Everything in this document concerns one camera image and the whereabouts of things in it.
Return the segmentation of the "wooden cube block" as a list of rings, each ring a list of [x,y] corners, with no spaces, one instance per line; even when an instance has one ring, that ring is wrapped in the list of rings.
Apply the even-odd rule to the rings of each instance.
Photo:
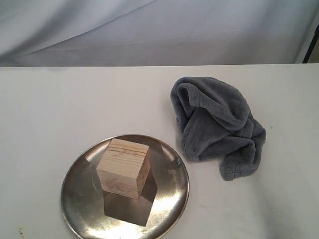
[[[139,199],[150,168],[148,145],[113,138],[96,170],[103,191]]]

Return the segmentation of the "grey fluffy towel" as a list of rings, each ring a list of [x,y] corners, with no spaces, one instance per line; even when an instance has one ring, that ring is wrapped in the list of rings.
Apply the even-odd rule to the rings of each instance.
[[[171,102],[181,136],[181,149],[193,160],[223,156],[225,181],[257,171],[266,130],[253,118],[238,89],[211,77],[183,77],[176,81]]]

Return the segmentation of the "round steel plate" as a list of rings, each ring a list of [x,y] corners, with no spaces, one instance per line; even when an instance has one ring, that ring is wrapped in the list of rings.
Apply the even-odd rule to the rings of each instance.
[[[158,239],[174,227],[189,197],[189,176],[178,153],[165,142],[140,134],[121,139],[150,147],[151,170],[139,199],[102,190],[96,167],[110,140],[83,152],[61,188],[61,210],[81,239]]]

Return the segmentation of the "white backdrop cloth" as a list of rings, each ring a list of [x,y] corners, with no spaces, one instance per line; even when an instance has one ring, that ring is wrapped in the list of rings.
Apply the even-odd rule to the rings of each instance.
[[[3,0],[3,67],[294,63],[316,0]]]

